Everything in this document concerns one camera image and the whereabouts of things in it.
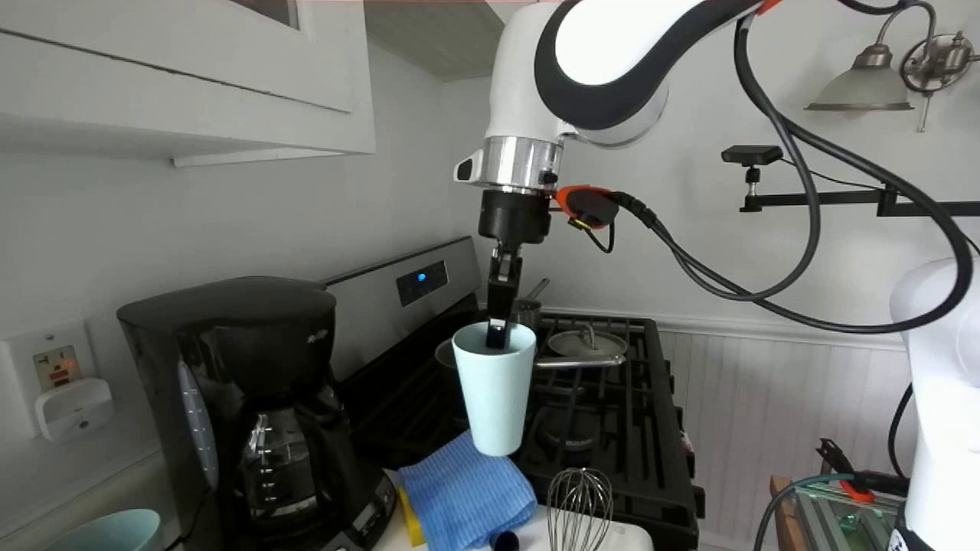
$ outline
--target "light fixture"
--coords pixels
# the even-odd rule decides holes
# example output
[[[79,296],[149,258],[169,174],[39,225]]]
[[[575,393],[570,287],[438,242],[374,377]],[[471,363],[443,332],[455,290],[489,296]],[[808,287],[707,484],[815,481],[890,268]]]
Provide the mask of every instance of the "light fixture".
[[[808,110],[912,110],[886,42],[867,46],[849,73],[835,78]]]
[[[927,12],[927,35],[918,40],[890,71],[890,48],[886,46],[886,35],[890,22],[906,9]],[[918,93],[931,101],[933,93],[948,90],[972,58],[972,46],[967,36],[936,35],[936,12],[923,0],[909,0],[906,9],[890,12],[874,36],[867,46],[849,73],[835,78],[808,110],[909,110],[906,93]]]

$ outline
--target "bowl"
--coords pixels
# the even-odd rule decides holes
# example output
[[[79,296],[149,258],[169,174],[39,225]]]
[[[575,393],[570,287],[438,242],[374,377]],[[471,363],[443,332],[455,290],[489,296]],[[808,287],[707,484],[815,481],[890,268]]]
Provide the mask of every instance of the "bowl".
[[[52,551],[161,551],[159,515],[125,509],[63,533]]]

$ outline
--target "kitchen utensil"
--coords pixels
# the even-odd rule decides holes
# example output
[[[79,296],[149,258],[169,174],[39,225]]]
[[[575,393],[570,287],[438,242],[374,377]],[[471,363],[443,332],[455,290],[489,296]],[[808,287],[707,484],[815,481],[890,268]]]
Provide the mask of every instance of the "kitchen utensil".
[[[552,551],[597,551],[613,522],[613,481],[597,469],[562,469],[549,484]]]
[[[507,455],[521,446],[534,334],[512,328],[507,348],[486,348],[486,322],[454,334],[454,359],[464,401],[471,443],[483,455]]]
[[[626,343],[613,334],[597,334],[590,324],[581,324],[577,332],[552,334],[549,348],[562,359],[625,359]]]
[[[588,370],[588,369],[620,369],[620,357],[613,359],[534,359],[534,370]]]

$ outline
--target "blue cloth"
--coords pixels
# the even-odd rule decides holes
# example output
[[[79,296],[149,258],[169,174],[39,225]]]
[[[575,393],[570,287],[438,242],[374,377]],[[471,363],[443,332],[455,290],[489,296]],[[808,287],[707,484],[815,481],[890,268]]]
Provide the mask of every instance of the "blue cloth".
[[[397,479],[430,551],[486,544],[489,535],[516,529],[534,513],[533,487],[516,465],[478,453],[467,431],[401,469]]]

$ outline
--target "power cord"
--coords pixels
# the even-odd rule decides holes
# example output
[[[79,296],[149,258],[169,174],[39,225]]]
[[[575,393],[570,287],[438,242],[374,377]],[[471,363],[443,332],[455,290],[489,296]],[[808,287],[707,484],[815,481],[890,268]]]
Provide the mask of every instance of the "power cord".
[[[912,397],[912,383],[906,385],[906,393],[900,396],[896,408],[895,408],[895,417],[890,417],[890,426],[889,426],[889,460],[890,460],[890,469],[900,481],[909,481],[900,465],[896,465],[896,453],[895,453],[895,440],[896,440],[896,426],[909,408],[909,397]]]
[[[819,181],[830,181],[830,184],[840,184],[840,186],[883,189],[883,186],[874,186],[874,184],[846,181],[846,177],[834,177],[834,174],[824,174],[824,171],[815,171],[815,170],[810,170],[808,174],[815,174],[815,177],[819,177]]]
[[[610,220],[610,239],[605,242],[600,242],[590,226],[581,226],[581,234],[588,236],[588,242],[595,248],[600,248],[602,254],[613,254],[613,248],[616,248],[616,220]]]
[[[748,93],[748,98],[769,117],[772,128],[776,132],[776,137],[783,140],[783,151],[790,151],[790,161],[797,162],[797,171],[804,184],[810,184],[810,174],[804,170],[804,161],[797,146],[793,137],[804,140],[808,146],[834,158],[834,161],[843,161],[846,165],[855,165],[857,171],[883,181],[886,186],[896,189],[900,195],[906,195],[909,203],[916,203],[940,230],[943,236],[948,239],[948,248],[954,254],[954,283],[953,283],[953,290],[945,294],[943,302],[936,302],[933,310],[921,312],[921,317],[912,317],[912,318],[902,318],[902,322],[890,322],[890,324],[843,324],[843,322],[824,322],[824,318],[810,318],[810,317],[803,317],[803,312],[793,312],[793,310],[783,310],[776,302],[772,302],[769,296],[760,296],[740,285],[734,285],[731,280],[713,274],[711,268],[704,268],[699,258],[693,258],[687,248],[675,244],[675,239],[667,234],[667,226],[655,217],[655,211],[648,211],[641,199],[626,195],[626,193],[613,193],[613,199],[630,211],[638,220],[644,220],[675,258],[680,270],[695,283],[701,285],[704,290],[717,294],[717,296],[728,296],[728,300],[749,300],[780,318],[790,318],[797,324],[808,324],[808,328],[818,328],[818,332],[840,332],[840,334],[896,334],[896,332],[912,332],[912,328],[921,328],[921,324],[931,324],[936,318],[943,318],[945,312],[953,312],[960,296],[967,294],[971,287],[971,280],[972,280],[972,258],[971,258],[971,248],[967,248],[967,239],[963,234],[954,226],[954,220],[931,199],[923,195],[918,186],[906,184],[902,177],[886,171],[883,165],[850,154],[850,151],[843,151],[835,146],[834,140],[824,140],[810,132],[804,132],[803,125],[797,125],[793,121],[780,117],[772,101],[766,98],[762,87],[757,83],[752,71],[749,71],[749,61],[748,61],[748,31],[749,31],[749,22],[752,16],[740,19],[738,22],[738,31],[734,31],[734,73],[738,73],[738,83],[740,90]]]
[[[862,12],[862,16],[890,16],[890,12],[906,9],[912,0],[895,0],[890,5],[870,5],[870,2],[860,2],[860,0],[840,0],[840,2],[855,9],[855,12]]]

